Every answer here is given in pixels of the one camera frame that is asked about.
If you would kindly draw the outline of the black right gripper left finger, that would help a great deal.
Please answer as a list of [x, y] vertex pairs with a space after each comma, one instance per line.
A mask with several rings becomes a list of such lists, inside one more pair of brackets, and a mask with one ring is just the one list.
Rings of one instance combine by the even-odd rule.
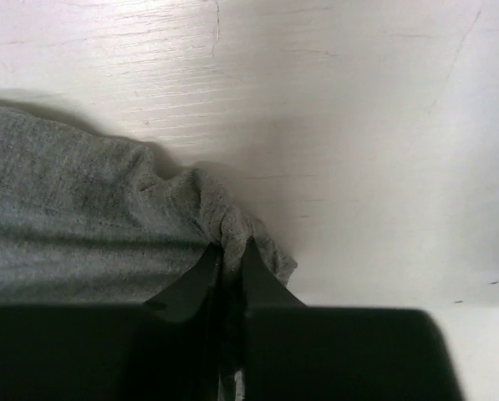
[[222, 252], [142, 303], [0, 304], [0, 400], [215, 400]]

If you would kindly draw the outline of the grey drawstring shorts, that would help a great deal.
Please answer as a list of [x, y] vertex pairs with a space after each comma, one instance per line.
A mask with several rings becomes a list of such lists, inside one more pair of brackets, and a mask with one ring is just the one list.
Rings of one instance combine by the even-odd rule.
[[286, 284], [296, 262], [204, 170], [165, 179], [147, 145], [0, 106], [0, 302], [143, 302], [220, 246], [220, 397], [241, 400], [233, 282], [249, 240]]

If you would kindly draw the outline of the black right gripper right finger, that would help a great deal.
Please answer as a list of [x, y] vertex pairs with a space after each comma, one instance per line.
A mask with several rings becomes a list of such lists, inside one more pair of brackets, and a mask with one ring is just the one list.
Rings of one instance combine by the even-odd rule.
[[242, 257], [247, 400], [462, 400], [442, 333], [424, 311], [309, 307]]

